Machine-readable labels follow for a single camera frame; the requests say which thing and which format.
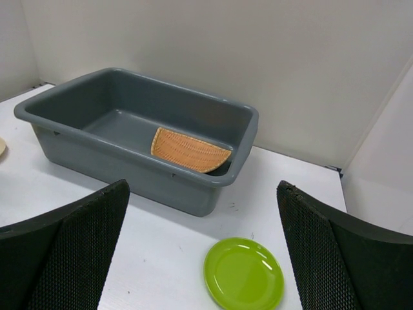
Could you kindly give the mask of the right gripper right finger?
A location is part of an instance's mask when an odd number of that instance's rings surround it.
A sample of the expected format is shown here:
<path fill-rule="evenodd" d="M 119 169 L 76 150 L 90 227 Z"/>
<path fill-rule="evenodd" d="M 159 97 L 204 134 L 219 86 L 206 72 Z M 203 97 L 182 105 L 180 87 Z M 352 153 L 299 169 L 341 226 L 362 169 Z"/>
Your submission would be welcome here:
<path fill-rule="evenodd" d="M 277 204 L 303 309 L 412 309 L 412 237 L 339 211 L 287 181 Z"/>

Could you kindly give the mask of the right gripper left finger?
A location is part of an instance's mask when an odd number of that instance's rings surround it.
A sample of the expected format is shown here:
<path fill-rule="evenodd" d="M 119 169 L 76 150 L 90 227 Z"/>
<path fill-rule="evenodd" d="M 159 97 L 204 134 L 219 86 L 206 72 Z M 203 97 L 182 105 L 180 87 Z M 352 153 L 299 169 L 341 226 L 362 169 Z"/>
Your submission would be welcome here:
<path fill-rule="evenodd" d="M 1 309 L 97 309 L 130 198 L 119 180 L 1 228 Z"/>

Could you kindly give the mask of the green plastic plate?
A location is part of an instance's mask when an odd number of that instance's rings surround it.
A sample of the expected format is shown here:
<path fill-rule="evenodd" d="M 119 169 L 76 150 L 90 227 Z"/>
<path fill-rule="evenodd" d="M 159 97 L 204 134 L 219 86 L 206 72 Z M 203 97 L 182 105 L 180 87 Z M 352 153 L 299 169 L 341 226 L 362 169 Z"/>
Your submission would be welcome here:
<path fill-rule="evenodd" d="M 273 254 L 240 237 L 220 240 L 209 249 L 203 278 L 209 295 L 222 309 L 275 309 L 285 287 Z"/>

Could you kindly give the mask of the cream ceramic plate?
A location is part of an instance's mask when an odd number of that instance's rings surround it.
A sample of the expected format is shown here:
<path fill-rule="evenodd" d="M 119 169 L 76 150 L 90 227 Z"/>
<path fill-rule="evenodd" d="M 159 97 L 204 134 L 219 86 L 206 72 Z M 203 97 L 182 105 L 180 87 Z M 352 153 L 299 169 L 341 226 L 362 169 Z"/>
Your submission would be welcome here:
<path fill-rule="evenodd" d="M 7 151 L 7 144 L 3 138 L 0 138 L 0 158 L 2 158 Z"/>

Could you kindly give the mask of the woven orange triangular basket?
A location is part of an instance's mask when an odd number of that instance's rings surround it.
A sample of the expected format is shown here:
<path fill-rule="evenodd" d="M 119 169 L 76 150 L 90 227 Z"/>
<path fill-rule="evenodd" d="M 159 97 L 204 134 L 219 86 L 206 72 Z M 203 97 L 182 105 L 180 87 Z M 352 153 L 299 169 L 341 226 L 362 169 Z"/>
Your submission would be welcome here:
<path fill-rule="evenodd" d="M 163 127 L 156 130 L 151 155 L 200 173 L 222 166 L 232 151 Z"/>

